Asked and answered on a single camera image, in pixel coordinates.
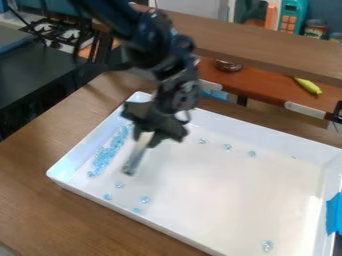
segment cluster of blue beads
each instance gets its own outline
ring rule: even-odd
[[[120,130],[111,140],[109,147],[100,148],[95,155],[95,159],[92,163],[92,170],[88,172],[88,177],[97,177],[103,172],[103,170],[108,166],[110,161],[124,144],[131,129],[132,127],[130,125],[120,128]]]

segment black desk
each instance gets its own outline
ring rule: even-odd
[[[0,141],[79,88],[85,67],[35,43],[0,55]]]
[[[0,55],[0,113],[58,84],[85,62],[74,64],[71,54],[34,43]]]

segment blue bead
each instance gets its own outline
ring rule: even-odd
[[[205,139],[199,139],[199,141],[198,141],[198,143],[199,144],[206,144],[207,143],[207,141],[205,140]]]
[[[124,188],[125,184],[122,181],[118,181],[118,182],[116,182],[115,187],[117,189]]]
[[[99,176],[100,175],[100,169],[99,168],[96,168],[94,171],[93,171],[93,174],[95,176]]]
[[[150,202],[150,198],[148,196],[140,197],[140,203],[148,204]]]
[[[96,176],[96,174],[93,171],[88,171],[87,175],[89,178],[94,178]]]
[[[256,152],[255,151],[249,151],[248,152],[248,155],[250,156],[250,157],[256,157]]]
[[[232,145],[230,145],[230,144],[224,144],[224,149],[225,149],[226,151],[230,151],[230,150],[232,149]]]
[[[270,240],[261,242],[262,249],[265,253],[270,253],[274,248],[274,243]]]
[[[136,213],[136,214],[139,214],[140,213],[140,209],[139,208],[133,208],[133,210],[132,210],[134,213]]]
[[[110,195],[110,194],[104,194],[103,195],[103,199],[105,199],[105,200],[108,200],[108,201],[110,201],[110,200],[112,200],[112,195]]]

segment wooden table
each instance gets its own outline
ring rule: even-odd
[[[45,176],[134,91],[150,88],[150,82],[127,73],[101,75],[0,143],[1,242],[33,256],[205,255]],[[211,100],[201,107],[342,148],[341,136],[291,119]]]

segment small blue object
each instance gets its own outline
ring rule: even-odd
[[[230,144],[224,144],[224,149],[225,149],[226,151],[230,151],[230,150],[232,149],[232,145],[230,145]]]
[[[327,201],[326,227],[329,236],[334,232],[342,235],[342,192]]]
[[[136,214],[139,214],[140,213],[140,210],[139,210],[139,208],[133,208],[133,210],[132,210],[134,213],[136,213]]]
[[[150,198],[148,196],[140,197],[140,203],[148,204],[150,202]]]
[[[270,253],[274,248],[274,243],[270,240],[265,240],[261,242],[261,246],[265,253]]]
[[[87,175],[88,175],[89,178],[94,178],[96,176],[93,171],[88,171]]]
[[[229,93],[219,90],[202,91],[202,96],[206,98],[215,99],[221,102],[228,102]]]
[[[249,155],[250,157],[256,157],[256,152],[255,152],[255,151],[249,151],[249,152],[248,152],[248,155]]]
[[[118,181],[118,182],[116,182],[115,187],[117,189],[124,188],[125,184],[122,181]]]
[[[103,199],[110,201],[110,200],[112,200],[112,195],[110,195],[110,194],[104,194],[104,195],[103,195]]]
[[[206,144],[206,143],[207,143],[207,141],[205,139],[200,139],[199,140],[199,144]]]

